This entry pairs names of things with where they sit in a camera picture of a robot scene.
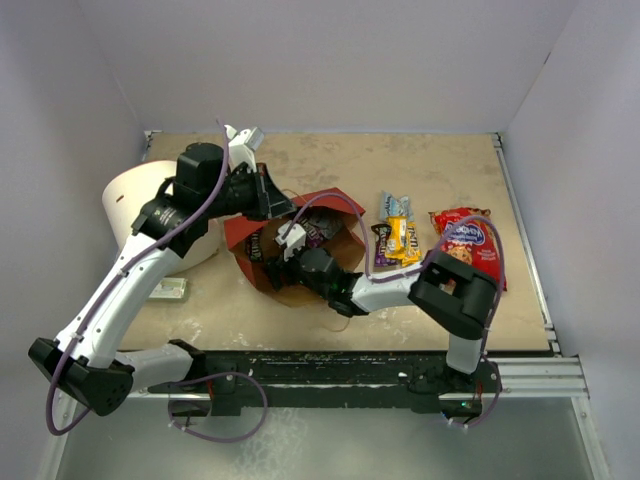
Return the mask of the brown green candy pack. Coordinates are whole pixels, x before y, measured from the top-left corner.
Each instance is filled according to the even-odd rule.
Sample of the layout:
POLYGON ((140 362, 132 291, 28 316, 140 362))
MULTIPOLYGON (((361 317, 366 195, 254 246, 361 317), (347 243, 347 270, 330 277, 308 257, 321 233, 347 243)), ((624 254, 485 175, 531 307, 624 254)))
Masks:
POLYGON ((262 230, 258 229, 247 236, 244 241, 245 254, 252 263, 262 263, 264 261, 261 233, 262 230))

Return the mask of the red paper bag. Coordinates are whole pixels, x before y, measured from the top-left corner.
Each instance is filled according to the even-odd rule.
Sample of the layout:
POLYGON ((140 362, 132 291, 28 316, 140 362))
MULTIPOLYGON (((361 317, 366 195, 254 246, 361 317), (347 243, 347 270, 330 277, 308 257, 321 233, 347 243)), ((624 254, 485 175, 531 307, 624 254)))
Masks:
POLYGON ((364 207, 337 187, 291 199, 294 210, 269 220, 236 216, 223 222, 228 251, 249 283, 290 309, 324 303, 345 316, 364 311, 348 301, 367 259, 355 233, 364 207))

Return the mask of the small white green box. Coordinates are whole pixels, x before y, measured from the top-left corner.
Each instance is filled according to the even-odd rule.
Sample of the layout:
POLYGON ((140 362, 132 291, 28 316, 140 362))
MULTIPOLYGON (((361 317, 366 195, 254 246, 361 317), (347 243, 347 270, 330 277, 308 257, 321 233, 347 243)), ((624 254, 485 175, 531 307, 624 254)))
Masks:
POLYGON ((187 297, 188 280, 186 278, 165 277, 149 295, 154 301, 183 301, 187 297))

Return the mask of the white blue snack wrapper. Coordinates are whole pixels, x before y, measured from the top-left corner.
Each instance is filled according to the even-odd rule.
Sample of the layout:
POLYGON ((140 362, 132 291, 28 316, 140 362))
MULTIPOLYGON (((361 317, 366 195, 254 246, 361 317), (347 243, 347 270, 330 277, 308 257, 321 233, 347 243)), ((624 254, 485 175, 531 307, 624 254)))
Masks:
POLYGON ((406 217, 409 221, 415 220, 408 195, 395 197, 387 191, 381 192, 378 218, 381 222, 386 222, 391 216, 406 217))

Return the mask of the yellow candy pack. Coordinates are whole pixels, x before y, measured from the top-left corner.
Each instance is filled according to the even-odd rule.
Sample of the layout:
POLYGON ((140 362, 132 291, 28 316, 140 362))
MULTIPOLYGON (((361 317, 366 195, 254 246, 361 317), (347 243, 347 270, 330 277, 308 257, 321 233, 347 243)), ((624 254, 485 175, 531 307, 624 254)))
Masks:
POLYGON ((422 259, 422 251, 419 245, 416 224, 408 222, 406 227, 406 246, 401 254, 401 266, 408 267, 418 263, 422 259))

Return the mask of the red cookie snack bag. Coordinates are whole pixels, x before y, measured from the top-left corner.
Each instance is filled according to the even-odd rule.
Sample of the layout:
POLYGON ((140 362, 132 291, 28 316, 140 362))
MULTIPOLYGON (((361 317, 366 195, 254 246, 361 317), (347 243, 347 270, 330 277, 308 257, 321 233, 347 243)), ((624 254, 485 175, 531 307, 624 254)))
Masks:
MULTIPOLYGON (((480 216, 490 221, 491 211, 463 206, 433 211, 429 213, 429 216, 435 232, 442 236, 455 223, 469 216, 480 216)), ((498 239, 491 227, 484 221, 474 219, 457 228, 440 246, 440 250, 483 271, 496 281, 501 278, 501 255, 498 239)))

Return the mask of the brown purple candy pack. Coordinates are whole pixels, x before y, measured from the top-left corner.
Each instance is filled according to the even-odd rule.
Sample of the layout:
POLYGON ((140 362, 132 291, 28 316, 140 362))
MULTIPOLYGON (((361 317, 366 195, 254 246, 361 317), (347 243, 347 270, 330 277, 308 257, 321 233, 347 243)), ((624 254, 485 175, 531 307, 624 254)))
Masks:
POLYGON ((306 232, 306 245, 310 248, 322 246, 344 226, 342 218, 330 210, 308 210, 301 216, 299 224, 306 232))

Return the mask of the yellow snack pack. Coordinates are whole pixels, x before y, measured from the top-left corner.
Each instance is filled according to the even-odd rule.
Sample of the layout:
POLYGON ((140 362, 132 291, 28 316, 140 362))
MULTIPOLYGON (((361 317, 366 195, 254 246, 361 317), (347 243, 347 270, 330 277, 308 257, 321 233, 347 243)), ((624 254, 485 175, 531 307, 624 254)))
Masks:
POLYGON ((408 248, 407 222, 406 216, 397 215, 387 218, 390 227, 385 249, 387 258, 401 259, 406 254, 408 248))

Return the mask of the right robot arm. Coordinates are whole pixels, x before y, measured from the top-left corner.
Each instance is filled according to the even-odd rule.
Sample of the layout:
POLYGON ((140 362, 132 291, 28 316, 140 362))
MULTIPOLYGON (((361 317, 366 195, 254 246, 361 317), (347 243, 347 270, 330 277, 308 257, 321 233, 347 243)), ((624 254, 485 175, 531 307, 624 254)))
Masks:
POLYGON ((324 248, 304 247, 289 258, 268 260, 265 270, 274 289, 302 286, 345 317, 417 307, 449 334, 446 383, 467 391, 479 381, 483 339, 499 284, 475 267, 438 252, 424 268, 367 276, 342 268, 324 248))

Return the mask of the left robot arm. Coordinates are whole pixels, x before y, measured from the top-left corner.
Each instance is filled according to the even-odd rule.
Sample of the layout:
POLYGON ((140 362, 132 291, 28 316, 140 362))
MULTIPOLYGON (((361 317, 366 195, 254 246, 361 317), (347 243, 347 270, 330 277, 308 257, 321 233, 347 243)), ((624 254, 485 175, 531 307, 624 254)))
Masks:
POLYGON ((202 387, 206 369, 184 342, 129 354, 118 348, 153 289, 208 232, 210 220, 240 214, 263 221, 294 211, 255 150, 240 140, 189 145, 174 175, 141 207, 119 259, 88 303, 55 338, 33 342, 28 356, 49 381, 48 414, 58 391, 105 416, 141 388, 202 387))

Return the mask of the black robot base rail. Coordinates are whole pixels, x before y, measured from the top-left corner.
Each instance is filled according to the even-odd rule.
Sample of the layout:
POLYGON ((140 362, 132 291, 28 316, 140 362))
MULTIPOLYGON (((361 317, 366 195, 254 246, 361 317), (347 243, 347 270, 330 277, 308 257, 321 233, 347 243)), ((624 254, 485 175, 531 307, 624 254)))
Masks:
POLYGON ((244 407, 408 409, 476 418, 482 401, 501 389, 494 364, 470 375, 449 368, 434 351, 207 351, 187 385, 164 383, 153 394, 212 401, 213 416, 244 407))

